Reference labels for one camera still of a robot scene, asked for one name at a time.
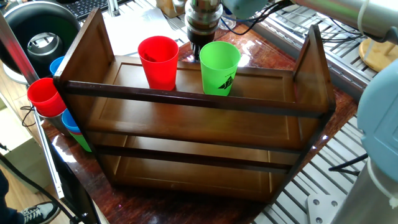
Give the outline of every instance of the cable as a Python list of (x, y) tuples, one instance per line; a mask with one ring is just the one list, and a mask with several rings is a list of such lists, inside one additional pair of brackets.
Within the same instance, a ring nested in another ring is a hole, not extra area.
[(259, 17), (257, 17), (255, 19), (255, 21), (251, 24), (251, 26), (246, 31), (244, 31), (243, 33), (238, 33), (238, 32), (235, 32), (234, 30), (232, 30), (227, 25), (227, 23), (225, 23), (223, 18), (221, 18), (221, 21), (225, 25), (225, 27), (227, 27), (228, 30), (231, 31), (232, 33), (234, 33), (236, 35), (244, 35), (244, 34), (247, 34), (257, 23), (264, 21), (270, 14), (272, 14), (272, 13), (274, 13), (276, 11), (279, 11), (279, 10), (281, 10), (281, 9), (287, 7), (287, 6), (291, 6), (292, 4), (293, 3), (291, 1), (289, 1), (289, 0), (283, 0), (283, 1), (280, 1), (280, 2), (273, 3), (272, 5), (270, 5), (267, 8), (265, 8), (264, 11), (261, 13), (261, 15)]
[(355, 158), (353, 160), (350, 160), (350, 161), (345, 162), (343, 164), (340, 164), (338, 166), (331, 167), (331, 168), (329, 168), (329, 171), (335, 171), (337, 169), (342, 169), (342, 168), (348, 167), (348, 166), (353, 165), (353, 164), (355, 164), (357, 162), (360, 162), (360, 161), (362, 161), (362, 160), (364, 160), (366, 158), (368, 158), (368, 155), (365, 153), (362, 156), (359, 156), (359, 157), (357, 157), (357, 158)]
[(351, 170), (346, 170), (346, 169), (338, 169), (338, 170), (333, 170), (333, 171), (343, 172), (343, 173), (351, 174), (351, 175), (355, 175), (355, 176), (359, 176), (359, 173), (361, 173), (360, 171), (351, 171)]
[(303, 14), (300, 14), (300, 13), (297, 13), (297, 12), (286, 12), (286, 14), (288, 14), (288, 13), (295, 14), (295, 15), (298, 15), (298, 16), (302, 16), (302, 17), (305, 17), (305, 18), (326, 19), (324, 17), (318, 17), (318, 16), (304, 16)]
[[(307, 27), (305, 27), (305, 26), (302, 26), (302, 25), (300, 25), (300, 24), (298, 24), (298, 23), (295, 23), (294, 21), (289, 21), (289, 22), (291, 22), (291, 23), (293, 23), (295, 26), (298, 26), (298, 27), (300, 27), (300, 28), (302, 28), (302, 29), (305, 29), (305, 30), (309, 30), (309, 28), (307, 28)], [(347, 32), (321, 32), (322, 34), (345, 34), (345, 33), (347, 33)]]
[(236, 22), (254, 22), (256, 19), (260, 18), (263, 15), (263, 13), (265, 13), (270, 8), (272, 8), (272, 7), (274, 7), (275, 5), (278, 5), (278, 4), (280, 4), (280, 2), (275, 2), (275, 3), (271, 4), (270, 6), (263, 8), (262, 10), (264, 10), (264, 11), (261, 13), (260, 16), (254, 17), (254, 18), (251, 18), (251, 19), (234, 19), (234, 18), (231, 18), (231, 17), (226, 16), (226, 15), (222, 15), (222, 16), (225, 19), (229, 19), (229, 20), (236, 21)]
[(22, 107), (19, 108), (19, 109), (20, 109), (20, 110), (27, 110), (27, 111), (28, 111), (27, 114), (25, 114), (24, 119), (22, 119), (22, 125), (23, 125), (23, 127), (28, 128), (28, 127), (33, 126), (33, 125), (36, 124), (36, 122), (34, 122), (33, 124), (30, 124), (30, 125), (25, 124), (25, 120), (26, 120), (27, 116), (30, 114), (30, 112), (32, 112), (32, 111), (35, 110), (35, 109), (34, 109), (34, 106), (22, 106)]
[(398, 198), (397, 198), (397, 196), (392, 194), (389, 189), (386, 189), (385, 186), (383, 186), (380, 183), (380, 181), (377, 179), (376, 175), (374, 174), (373, 166), (372, 166), (371, 162), (372, 161), (369, 158), (369, 161), (366, 164), (371, 180), (373, 181), (374, 185), (389, 199), (389, 204), (390, 204), (391, 208), (395, 209), (396, 207), (398, 207)]
[(340, 29), (344, 30), (345, 32), (350, 33), (350, 34), (354, 34), (354, 35), (361, 35), (361, 33), (352, 32), (352, 31), (348, 31), (348, 30), (344, 29), (344, 28), (343, 28), (341, 25), (339, 25), (339, 23), (337, 23), (333, 18), (329, 17), (329, 19), (330, 19), (332, 22), (334, 22)]
[(362, 6), (361, 6), (361, 9), (359, 10), (359, 13), (358, 13), (358, 21), (357, 21), (358, 30), (359, 30), (359, 32), (360, 32), (362, 35), (365, 35), (364, 32), (363, 32), (363, 29), (362, 29), (362, 19), (363, 19), (363, 15), (365, 14), (366, 8), (367, 8), (368, 5), (369, 5), (369, 1), (370, 1), (370, 0), (365, 0), (365, 1), (363, 2)]
[(363, 36), (359, 35), (357, 37), (348, 37), (348, 38), (345, 38), (345, 39), (324, 39), (324, 38), (322, 38), (322, 42), (344, 43), (344, 42), (347, 42), (347, 41), (356, 40), (356, 39), (358, 39), (360, 37), (363, 37)]
[(23, 173), (21, 173), (1, 153), (0, 153), (0, 161), (2, 161), (4, 163), (4, 165), (6, 165), (11, 171), (13, 171), (13, 173), (15, 173), (15, 175), (17, 175), (23, 181), (27, 182), (29, 185), (33, 186), (34, 188), (36, 188), (37, 190), (42, 192), (45, 196), (47, 196), (53, 203), (55, 203), (64, 212), (64, 214), (70, 219), (70, 221), (72, 223), (78, 224), (78, 222), (75, 221), (75, 218), (68, 212), (68, 210), (57, 199), (55, 199), (50, 193), (48, 193), (46, 190), (44, 190), (41, 186), (39, 186), (35, 182), (31, 181), (28, 177), (26, 177)]
[(371, 53), (373, 45), (374, 45), (374, 40), (371, 40), (371, 43), (369, 44), (369, 47), (368, 47), (368, 49), (366, 50), (366, 54), (365, 54), (365, 56), (363, 57), (363, 60), (364, 60), (364, 61), (366, 60), (366, 58), (367, 58), (367, 57), (369, 56), (369, 54)]

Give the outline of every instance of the keyboard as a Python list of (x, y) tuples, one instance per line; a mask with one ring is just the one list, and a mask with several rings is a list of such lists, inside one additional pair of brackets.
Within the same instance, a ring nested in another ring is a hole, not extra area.
[[(129, 0), (118, 0), (118, 4), (123, 4), (128, 2)], [(108, 9), (107, 0), (79, 0), (70, 4), (63, 4), (69, 11), (72, 12), (75, 17), (81, 21), (86, 19), (91, 10), (95, 7), (101, 9), (101, 11), (105, 11)]]

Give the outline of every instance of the red cup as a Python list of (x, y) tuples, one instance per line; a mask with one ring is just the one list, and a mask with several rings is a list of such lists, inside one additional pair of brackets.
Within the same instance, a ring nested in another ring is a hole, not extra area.
[(139, 44), (138, 54), (150, 88), (174, 89), (178, 50), (173, 39), (163, 36), (149, 37)]
[(62, 113), (67, 108), (52, 78), (42, 78), (31, 84), (27, 90), (27, 97), (37, 111), (48, 118)]

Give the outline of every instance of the wooden shelf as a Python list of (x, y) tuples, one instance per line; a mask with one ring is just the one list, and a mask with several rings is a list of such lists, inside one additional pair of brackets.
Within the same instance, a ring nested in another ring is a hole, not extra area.
[[(103, 83), (149, 88), (134, 57), (116, 56)], [(229, 96), (292, 102), (293, 89), (291, 71), (239, 68)], [(175, 91), (203, 94), (199, 64), (179, 62)], [(302, 147), (297, 118), (290, 116), (97, 98), (89, 117), (89, 131), (252, 148)]]
[(113, 54), (94, 10), (54, 84), (112, 184), (262, 202), (281, 193), (336, 106), (315, 26), (294, 71), (238, 68), (229, 96), (213, 96), (197, 63), (178, 63), (173, 91), (150, 89), (139, 58)]
[[(216, 146), (165, 139), (125, 136), (87, 132), (90, 139), (99, 145), (141, 148), (152, 151), (169, 151), (204, 156), (219, 156), (252, 161), (270, 162), (270, 153), (276, 157), (292, 157), (293, 164), (298, 155), (269, 152), (257, 149)], [(269, 201), (270, 193), (277, 189), (286, 174), (274, 174), (255, 170), (214, 167), (184, 162), (161, 161), (136, 157), (109, 156), (101, 154), (103, 163), (113, 170), (119, 185), (138, 185), (172, 190), (187, 190), (229, 197)]]

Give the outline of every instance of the plastic cup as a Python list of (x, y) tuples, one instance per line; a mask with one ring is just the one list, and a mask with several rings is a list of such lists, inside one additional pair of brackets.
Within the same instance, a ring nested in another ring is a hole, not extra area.
[(75, 138), (75, 140), (79, 143), (79, 145), (84, 150), (86, 150), (87, 152), (91, 152), (91, 149), (88, 146), (88, 144), (86, 142), (86, 139), (81, 134), (80, 135), (76, 135), (76, 134), (70, 133), (70, 135)]
[(27, 97), (42, 116), (49, 118), (62, 113), (67, 108), (52, 78), (42, 78), (34, 82), (27, 90)]
[(69, 110), (66, 109), (62, 114), (62, 123), (67, 127), (70, 133), (77, 135), (78, 133), (81, 134), (79, 127), (77, 126), (75, 120), (72, 118)]
[(149, 37), (139, 44), (138, 54), (150, 88), (174, 89), (178, 50), (173, 39), (162, 36)]
[(64, 56), (59, 57), (59, 58), (55, 59), (53, 62), (51, 62), (51, 64), (50, 64), (50, 72), (51, 72), (52, 75), (55, 75), (55, 72), (57, 72), (58, 67), (60, 66), (63, 58), (64, 58)]
[(230, 43), (215, 41), (200, 50), (199, 58), (203, 91), (227, 96), (241, 59), (239, 50)]

